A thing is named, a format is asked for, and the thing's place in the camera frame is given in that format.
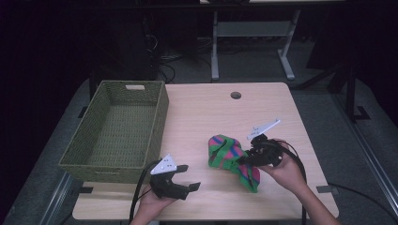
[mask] wicker basket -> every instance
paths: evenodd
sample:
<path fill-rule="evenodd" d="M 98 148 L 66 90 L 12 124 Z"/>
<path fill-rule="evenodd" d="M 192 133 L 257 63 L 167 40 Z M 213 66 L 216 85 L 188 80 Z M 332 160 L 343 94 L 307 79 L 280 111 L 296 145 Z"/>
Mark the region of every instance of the wicker basket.
<path fill-rule="evenodd" d="M 83 181 L 137 183 L 160 157 L 168 105 L 164 82 L 103 81 L 59 166 Z"/>

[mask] metal stand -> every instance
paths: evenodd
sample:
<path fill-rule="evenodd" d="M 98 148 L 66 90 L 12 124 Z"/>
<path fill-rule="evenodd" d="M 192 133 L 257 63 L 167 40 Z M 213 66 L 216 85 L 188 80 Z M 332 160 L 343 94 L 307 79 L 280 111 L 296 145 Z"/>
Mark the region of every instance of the metal stand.
<path fill-rule="evenodd" d="M 291 21 L 279 22 L 219 22 L 217 11 L 213 21 L 213 51 L 211 53 L 211 79 L 220 79 L 219 60 L 217 57 L 217 37 L 286 37 L 282 49 L 278 50 L 286 78 L 295 79 L 292 68 L 287 60 L 287 52 L 292 42 L 300 10 L 296 10 Z"/>

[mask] basket handle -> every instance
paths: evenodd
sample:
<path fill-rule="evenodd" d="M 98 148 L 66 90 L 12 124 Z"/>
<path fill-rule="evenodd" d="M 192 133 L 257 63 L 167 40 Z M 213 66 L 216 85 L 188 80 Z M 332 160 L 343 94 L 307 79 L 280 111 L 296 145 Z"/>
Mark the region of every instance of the basket handle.
<path fill-rule="evenodd" d="M 120 172 L 99 172 L 99 171 L 95 171 L 95 174 L 120 175 Z"/>
<path fill-rule="evenodd" d="M 142 84 L 126 84 L 126 89 L 131 91 L 145 91 L 145 86 Z"/>

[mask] gray carpet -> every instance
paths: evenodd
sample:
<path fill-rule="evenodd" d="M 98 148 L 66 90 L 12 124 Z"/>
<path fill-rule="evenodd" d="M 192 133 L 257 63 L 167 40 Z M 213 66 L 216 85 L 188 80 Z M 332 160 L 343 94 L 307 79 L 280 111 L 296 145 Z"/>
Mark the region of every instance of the gray carpet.
<path fill-rule="evenodd" d="M 277 58 L 276 50 L 283 45 L 283 40 L 263 41 L 245 47 L 239 47 L 235 54 L 220 54 L 219 83 L 247 82 L 284 82 L 297 85 L 320 72 L 307 69 L 312 42 L 293 42 L 288 58 L 297 78 L 290 82 L 283 74 L 282 66 Z M 209 83 L 209 53 L 200 55 L 200 60 L 180 59 L 168 65 L 176 71 L 174 83 Z M 172 70 L 162 67 L 163 71 L 172 76 Z M 337 99 L 344 99 L 344 92 L 333 96 L 326 91 L 329 78 L 318 82 L 302 91 L 292 91 L 298 111 L 310 136 L 316 155 L 323 172 L 329 182 L 343 185 L 365 193 L 382 203 L 391 211 L 391 207 L 379 187 L 369 165 L 363 156 L 344 114 L 341 113 Z M 51 202 L 53 191 L 63 172 L 56 166 L 63 151 L 67 147 L 75 128 L 80 121 L 78 115 L 82 107 L 88 104 L 88 82 L 71 100 L 69 107 L 60 120 L 53 136 L 48 141 L 36 167 L 29 176 L 18 199 L 14 203 L 5 223 L 8 224 L 39 224 Z M 367 142 L 375 150 L 375 154 L 386 173 L 395 185 L 398 183 L 398 130 L 383 110 L 377 105 L 375 98 L 367 86 L 357 82 L 356 105 L 363 106 L 371 120 L 359 121 L 357 126 Z M 71 212 L 78 190 L 82 182 L 73 180 L 62 207 L 54 212 L 53 224 L 60 224 Z M 339 194 L 334 198 L 340 210 L 339 219 L 343 224 L 394 224 L 392 219 L 373 202 L 360 195 L 338 188 Z M 127 224 L 127 221 L 78 221 L 69 217 L 65 224 Z M 214 224 L 213 222 L 167 222 L 167 224 Z M 230 221 L 228 224 L 267 224 L 265 221 Z M 279 221 L 279 224 L 300 224 L 296 221 Z"/>

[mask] hand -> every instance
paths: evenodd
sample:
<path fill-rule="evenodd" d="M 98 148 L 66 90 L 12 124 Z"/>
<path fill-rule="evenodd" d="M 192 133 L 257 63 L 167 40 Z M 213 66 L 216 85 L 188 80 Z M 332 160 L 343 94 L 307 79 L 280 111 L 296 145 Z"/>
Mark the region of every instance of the hand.
<path fill-rule="evenodd" d="M 147 185 L 144 190 L 144 196 L 141 198 L 140 205 L 131 225 L 148 224 L 152 219 L 157 217 L 161 211 L 169 204 L 176 201 L 170 198 L 158 198 L 158 196 L 150 190 L 150 185 Z"/>
<path fill-rule="evenodd" d="M 282 140 L 279 141 L 279 144 L 286 149 L 289 149 L 286 143 Z M 299 166 L 290 156 L 286 153 L 282 154 L 281 163 L 276 166 L 261 166 L 258 167 L 260 170 L 268 173 L 275 181 L 282 187 L 290 190 L 294 194 L 297 194 L 300 190 L 307 187 L 307 184 L 302 177 Z"/>

